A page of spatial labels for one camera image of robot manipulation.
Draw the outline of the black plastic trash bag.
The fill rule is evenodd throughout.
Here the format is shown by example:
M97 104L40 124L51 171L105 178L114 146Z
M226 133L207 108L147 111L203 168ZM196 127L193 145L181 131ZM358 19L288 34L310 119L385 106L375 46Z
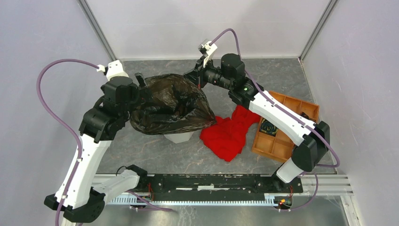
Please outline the black plastic trash bag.
M145 78L152 99L131 112L131 126L146 135L193 132L216 123L205 93L179 74Z

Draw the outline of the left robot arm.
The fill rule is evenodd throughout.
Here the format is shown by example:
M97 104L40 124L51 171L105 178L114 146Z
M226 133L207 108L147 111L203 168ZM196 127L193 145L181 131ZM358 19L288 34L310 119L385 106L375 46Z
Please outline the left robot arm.
M59 190L44 201L63 218L64 226L91 223L112 199L131 189L142 192L148 186L148 179L142 176L145 171L135 166L97 186L92 184L105 151L125 127L130 113L152 98L142 74L135 77L108 76L101 87L103 96L83 116L74 135L78 145L67 175Z

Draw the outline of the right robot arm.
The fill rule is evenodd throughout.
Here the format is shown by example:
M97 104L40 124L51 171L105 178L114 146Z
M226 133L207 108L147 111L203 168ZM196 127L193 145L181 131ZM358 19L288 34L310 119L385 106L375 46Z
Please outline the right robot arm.
M202 56L184 77L199 88L213 84L227 89L234 103L265 118L294 142L296 147L291 157L275 171L271 180L277 192L286 191L294 178L311 172L327 151L332 150L329 126L323 121L315 123L300 116L272 97L247 72L237 54L222 56L220 67Z

